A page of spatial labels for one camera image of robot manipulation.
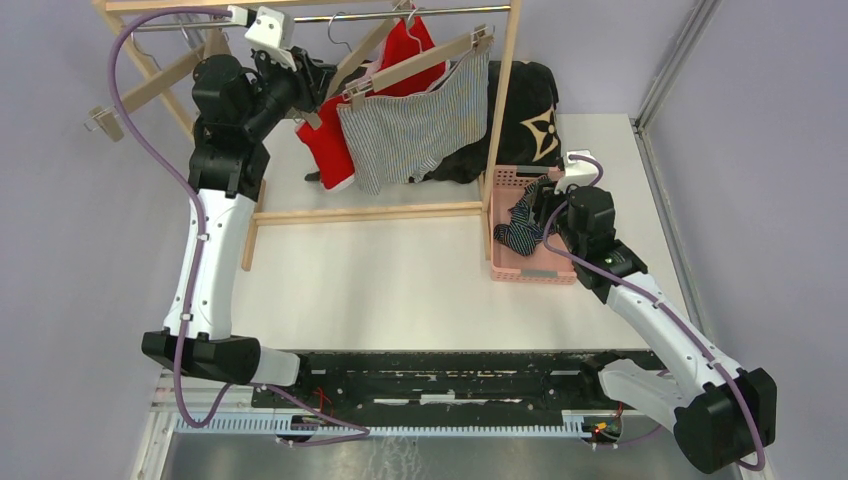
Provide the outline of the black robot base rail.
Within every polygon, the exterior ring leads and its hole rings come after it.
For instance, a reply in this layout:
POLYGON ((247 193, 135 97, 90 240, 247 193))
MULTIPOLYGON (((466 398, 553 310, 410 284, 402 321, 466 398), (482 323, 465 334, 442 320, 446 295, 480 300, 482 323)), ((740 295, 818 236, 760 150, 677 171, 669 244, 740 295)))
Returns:
POLYGON ((592 351, 303 354, 286 391, 363 427, 559 426, 565 411, 617 413, 581 373, 592 351))

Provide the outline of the navy striped underwear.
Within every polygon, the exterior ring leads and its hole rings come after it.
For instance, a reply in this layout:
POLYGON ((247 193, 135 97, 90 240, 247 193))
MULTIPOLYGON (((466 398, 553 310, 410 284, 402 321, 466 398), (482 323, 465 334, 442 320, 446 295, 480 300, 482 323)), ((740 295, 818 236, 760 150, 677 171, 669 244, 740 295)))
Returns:
POLYGON ((528 184, 522 197, 509 209, 510 222, 496 225, 493 238, 523 257, 532 256, 543 240, 542 226, 533 218, 532 202, 541 187, 553 184, 547 175, 528 184))

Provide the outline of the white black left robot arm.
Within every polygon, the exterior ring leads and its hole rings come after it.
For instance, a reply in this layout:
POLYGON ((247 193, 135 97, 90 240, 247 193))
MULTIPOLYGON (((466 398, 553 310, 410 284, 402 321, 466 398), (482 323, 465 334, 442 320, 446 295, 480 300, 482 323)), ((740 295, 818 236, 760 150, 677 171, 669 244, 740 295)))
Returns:
POLYGON ((144 333, 141 351, 188 377, 276 385, 280 398, 299 407, 315 390, 300 356, 232 332, 235 277, 270 160, 264 140, 290 113, 316 112, 336 72, 300 47, 289 52, 293 67, 255 50, 254 68, 217 54, 193 71, 199 116, 187 180, 189 236, 175 303, 161 330, 144 333))

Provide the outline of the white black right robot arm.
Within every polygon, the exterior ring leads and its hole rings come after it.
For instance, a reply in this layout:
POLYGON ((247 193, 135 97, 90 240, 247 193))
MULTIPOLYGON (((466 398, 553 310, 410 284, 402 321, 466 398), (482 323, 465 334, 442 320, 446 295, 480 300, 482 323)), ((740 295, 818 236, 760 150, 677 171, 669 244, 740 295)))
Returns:
POLYGON ((529 213, 543 246, 569 259, 578 282, 623 318, 668 371, 602 354, 577 382, 581 400, 596 408, 614 400, 641 412, 671 432, 705 474, 731 464, 765 470, 765 449, 776 437, 776 381, 763 368, 744 368, 669 301, 646 263, 618 239, 611 193, 545 181, 529 213))

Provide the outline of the red underwear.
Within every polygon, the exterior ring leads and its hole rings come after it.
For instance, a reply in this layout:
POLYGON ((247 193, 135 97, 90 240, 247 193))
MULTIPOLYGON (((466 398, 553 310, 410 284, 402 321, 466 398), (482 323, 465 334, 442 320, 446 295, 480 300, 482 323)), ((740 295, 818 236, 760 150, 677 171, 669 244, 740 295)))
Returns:
MULTIPOLYGON (((434 41, 423 20, 416 16, 411 24, 398 21, 381 43, 378 58, 366 70, 355 73, 359 78, 389 68, 434 47, 434 41)), ((445 62, 409 78, 378 90, 378 95, 405 97, 422 93, 437 84, 447 72, 445 62)), ((354 163, 344 139, 337 107, 345 102, 341 93, 328 98, 319 110, 321 125, 317 128, 302 123, 296 130, 299 140, 310 150, 318 168, 319 181, 328 191, 341 190, 354 180, 354 163)))

